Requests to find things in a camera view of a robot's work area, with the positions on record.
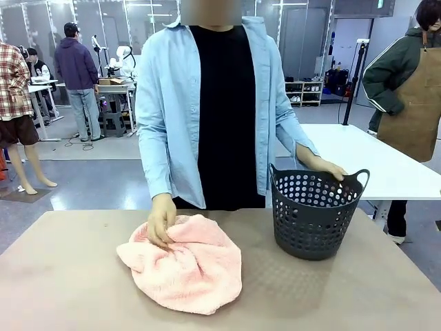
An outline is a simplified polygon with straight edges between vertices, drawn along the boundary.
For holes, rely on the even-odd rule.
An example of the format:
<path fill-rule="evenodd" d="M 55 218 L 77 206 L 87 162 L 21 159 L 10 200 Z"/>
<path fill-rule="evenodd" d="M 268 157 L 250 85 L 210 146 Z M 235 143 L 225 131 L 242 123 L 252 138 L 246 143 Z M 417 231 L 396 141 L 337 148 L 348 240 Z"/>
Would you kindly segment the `person's right hand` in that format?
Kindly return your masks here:
<path fill-rule="evenodd" d="M 147 237 L 151 243 L 168 249 L 172 240 L 168 237 L 167 229 L 176 221 L 176 206 L 168 193 L 156 195 L 152 199 L 152 208 L 147 218 Z"/>

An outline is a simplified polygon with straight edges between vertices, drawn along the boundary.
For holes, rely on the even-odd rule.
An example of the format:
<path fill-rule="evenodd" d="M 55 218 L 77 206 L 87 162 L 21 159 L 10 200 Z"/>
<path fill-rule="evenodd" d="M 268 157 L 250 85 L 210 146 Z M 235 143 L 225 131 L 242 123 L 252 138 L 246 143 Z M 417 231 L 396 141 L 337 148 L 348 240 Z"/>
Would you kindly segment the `person's left hand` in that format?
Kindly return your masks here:
<path fill-rule="evenodd" d="M 338 181 L 342 181 L 347 175 L 347 172 L 340 166 L 324 160 L 323 158 L 318 156 L 313 156 L 312 158 L 310 158 L 306 165 L 309 169 L 313 171 L 327 172 L 329 174 L 332 174 Z"/>

